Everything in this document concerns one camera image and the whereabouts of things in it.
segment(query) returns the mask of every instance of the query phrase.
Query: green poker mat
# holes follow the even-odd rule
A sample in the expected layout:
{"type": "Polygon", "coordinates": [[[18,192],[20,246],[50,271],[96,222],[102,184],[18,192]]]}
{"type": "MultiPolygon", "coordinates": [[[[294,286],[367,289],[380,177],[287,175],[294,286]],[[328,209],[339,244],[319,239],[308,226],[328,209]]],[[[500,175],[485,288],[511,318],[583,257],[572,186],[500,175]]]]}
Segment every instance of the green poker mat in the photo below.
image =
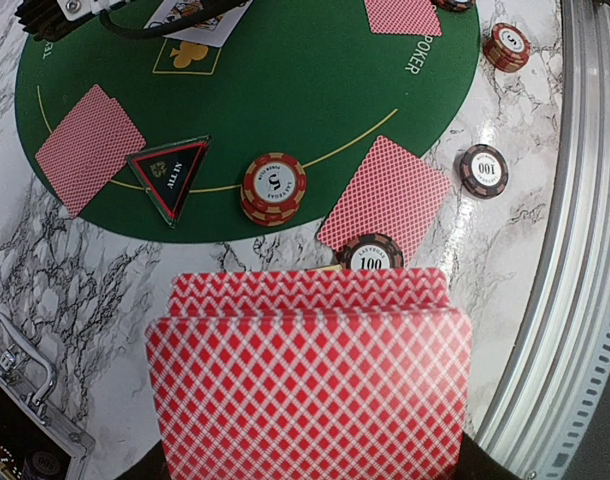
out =
{"type": "MultiPolygon", "coordinates": [[[[159,4],[139,0],[113,18],[143,27],[159,4]]],[[[53,192],[35,154],[98,84],[120,102],[146,148],[200,135],[212,144],[175,229],[127,166],[83,219],[169,243],[232,241],[301,225],[331,212],[378,136],[421,156],[457,114],[479,58],[478,13],[437,13],[441,37],[376,35],[362,0],[257,0],[223,48],[203,47],[200,55],[178,40],[114,36],[97,19],[55,44],[30,38],[16,84],[21,144],[53,192]],[[277,228],[253,224],[239,204],[245,170],[268,152],[297,158],[308,176],[299,213],[277,228]]]]}

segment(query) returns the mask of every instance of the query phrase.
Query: hole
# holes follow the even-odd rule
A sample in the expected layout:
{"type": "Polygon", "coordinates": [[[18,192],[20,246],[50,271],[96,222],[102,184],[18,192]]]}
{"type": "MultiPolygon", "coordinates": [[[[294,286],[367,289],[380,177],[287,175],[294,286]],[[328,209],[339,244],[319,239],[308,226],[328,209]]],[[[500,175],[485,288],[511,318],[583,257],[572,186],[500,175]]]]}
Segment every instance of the hole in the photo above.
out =
{"type": "Polygon", "coordinates": [[[563,465],[565,465],[565,462],[567,462],[567,459],[569,458],[569,455],[566,453],[559,453],[558,455],[556,455],[556,460],[554,460],[554,466],[555,467],[562,467],[563,465]]]}

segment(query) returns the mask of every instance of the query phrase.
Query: black triangle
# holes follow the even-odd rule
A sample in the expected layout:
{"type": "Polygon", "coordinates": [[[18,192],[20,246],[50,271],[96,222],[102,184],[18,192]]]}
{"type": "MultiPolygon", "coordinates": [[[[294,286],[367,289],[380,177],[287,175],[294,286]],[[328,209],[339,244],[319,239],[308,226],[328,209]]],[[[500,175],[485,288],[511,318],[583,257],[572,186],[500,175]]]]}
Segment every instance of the black triangle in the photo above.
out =
{"type": "Polygon", "coordinates": [[[139,182],[171,227],[178,222],[208,147],[209,137],[201,137],[128,157],[139,182]]]}

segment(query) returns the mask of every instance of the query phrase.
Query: metal handle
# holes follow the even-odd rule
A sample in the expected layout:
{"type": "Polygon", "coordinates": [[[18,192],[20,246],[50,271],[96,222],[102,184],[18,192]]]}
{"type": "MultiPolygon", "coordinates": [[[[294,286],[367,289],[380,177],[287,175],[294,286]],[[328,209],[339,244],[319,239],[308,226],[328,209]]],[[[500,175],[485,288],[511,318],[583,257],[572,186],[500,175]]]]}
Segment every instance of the metal handle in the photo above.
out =
{"type": "Polygon", "coordinates": [[[36,347],[34,347],[34,345],[27,340],[25,335],[23,335],[21,331],[16,328],[11,320],[2,313],[0,313],[0,324],[9,334],[12,341],[32,360],[45,369],[45,381],[40,388],[36,390],[36,393],[27,398],[28,405],[33,405],[34,407],[39,408],[50,393],[52,393],[54,387],[56,387],[56,369],[42,353],[36,350],[36,347]]]}

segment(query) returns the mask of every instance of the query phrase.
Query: triangular all in marker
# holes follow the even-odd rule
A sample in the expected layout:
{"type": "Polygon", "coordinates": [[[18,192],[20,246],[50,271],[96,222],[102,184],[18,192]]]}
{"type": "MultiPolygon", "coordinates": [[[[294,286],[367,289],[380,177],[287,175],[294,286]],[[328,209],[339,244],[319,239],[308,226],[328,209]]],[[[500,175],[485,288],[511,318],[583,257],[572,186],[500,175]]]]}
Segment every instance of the triangular all in marker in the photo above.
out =
{"type": "Polygon", "coordinates": [[[373,33],[432,37],[443,34],[430,0],[365,0],[365,8],[373,33]]]}
{"type": "Polygon", "coordinates": [[[209,137],[131,155],[127,163],[167,224],[174,228],[209,148],[209,137]]]}

